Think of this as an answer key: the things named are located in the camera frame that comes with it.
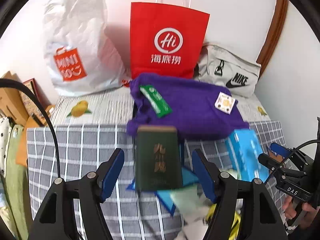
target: white wall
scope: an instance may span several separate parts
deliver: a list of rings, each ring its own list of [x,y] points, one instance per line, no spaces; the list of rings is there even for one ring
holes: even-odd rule
[[[43,5],[30,0],[0,39],[0,74],[16,72],[22,81],[35,78],[52,103],[58,95],[51,84],[41,45]],[[130,3],[154,0],[106,0],[108,34],[125,65],[129,65]],[[273,15],[276,0],[192,0],[191,7],[210,13],[208,41],[218,41],[248,60],[255,61]],[[180,5],[181,0],[163,0]]]
[[[299,11],[288,15],[255,94],[273,120],[280,120],[289,147],[316,139],[320,116],[320,43]],[[316,145],[302,149],[312,158]]]

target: black cable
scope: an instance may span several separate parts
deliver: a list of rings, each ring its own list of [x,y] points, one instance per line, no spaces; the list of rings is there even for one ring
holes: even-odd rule
[[[58,141],[57,141],[57,136],[56,133],[54,132],[53,125],[50,121],[49,116],[47,115],[45,109],[42,107],[40,104],[39,100],[37,97],[30,91],[29,88],[27,88],[24,84],[17,82],[15,80],[11,79],[5,79],[5,78],[0,78],[0,88],[14,88],[17,89],[23,93],[25,93],[38,107],[40,110],[41,114],[44,116],[45,120],[47,121],[47,124],[50,128],[50,131],[52,133],[53,137],[53,142],[54,146],[56,148],[56,159],[57,159],[57,173],[58,173],[58,178],[60,178],[60,158],[59,158],[59,148],[58,148]]]
[[[272,171],[269,175],[269,177],[266,179],[266,181],[264,182],[264,185],[266,185],[268,183],[268,181],[271,179],[271,177],[273,176],[273,174],[275,174],[275,172],[280,168],[281,165],[283,165],[292,155],[294,155],[298,150],[300,150],[301,148],[309,145],[309,144],[312,144],[312,143],[320,143],[320,140],[310,140],[310,141],[307,141],[303,144],[300,144],[297,148],[294,148],[291,153],[286,157],[284,158],[278,165],[278,167],[276,167],[274,169],[274,171]]]

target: blue gripper pad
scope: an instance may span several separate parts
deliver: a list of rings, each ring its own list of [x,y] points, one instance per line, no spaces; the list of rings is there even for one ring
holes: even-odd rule
[[[124,164],[124,152],[120,150],[114,162],[112,163],[108,173],[102,180],[102,194],[101,200],[105,201],[112,194],[112,191],[116,185],[116,181],[119,177],[121,169]]]
[[[276,154],[281,155],[282,157],[286,158],[290,154],[290,150],[287,149],[286,147],[283,147],[277,143],[271,143],[270,144],[270,150],[275,152]]]
[[[217,197],[214,194],[214,182],[212,181],[206,167],[195,150],[192,152],[192,166],[194,173],[199,179],[205,196],[209,198],[212,203],[215,203]]]

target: light blue packaging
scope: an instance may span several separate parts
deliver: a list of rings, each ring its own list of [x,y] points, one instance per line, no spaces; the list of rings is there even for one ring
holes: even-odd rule
[[[258,161],[263,150],[253,130],[234,130],[226,139],[226,146],[232,167],[241,175],[241,180],[259,178],[264,182],[267,179],[269,170]]]

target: light green cloth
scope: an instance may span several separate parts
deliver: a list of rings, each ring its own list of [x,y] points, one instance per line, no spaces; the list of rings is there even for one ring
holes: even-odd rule
[[[197,184],[172,190],[170,197],[183,216],[195,212],[199,207],[204,206],[197,194]]]
[[[32,224],[27,168],[16,164],[16,153],[23,132],[21,125],[15,125],[9,141],[4,190],[11,207],[18,230],[19,240],[28,239],[28,229]]]

